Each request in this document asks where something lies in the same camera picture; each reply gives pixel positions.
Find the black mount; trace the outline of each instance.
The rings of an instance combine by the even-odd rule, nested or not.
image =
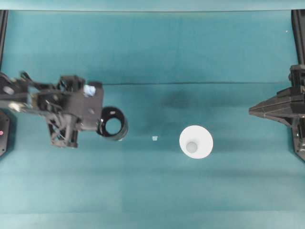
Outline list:
[[[2,64],[8,13],[9,12],[7,10],[0,10],[0,70]],[[9,132],[10,132],[10,118],[0,110],[0,156],[3,155],[7,150]]]
[[[293,10],[291,19],[299,62],[290,68],[291,87],[251,107],[249,114],[290,127],[294,151],[305,161],[305,10]]]

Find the teal backdrop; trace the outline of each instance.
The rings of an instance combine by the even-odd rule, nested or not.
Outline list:
[[[130,128],[121,142],[83,132],[79,148],[59,149],[43,118],[14,114],[0,228],[304,228],[305,164],[290,130],[248,115],[289,86],[290,15],[10,11],[4,73],[100,80]],[[189,125],[211,132],[207,158],[180,150]]]

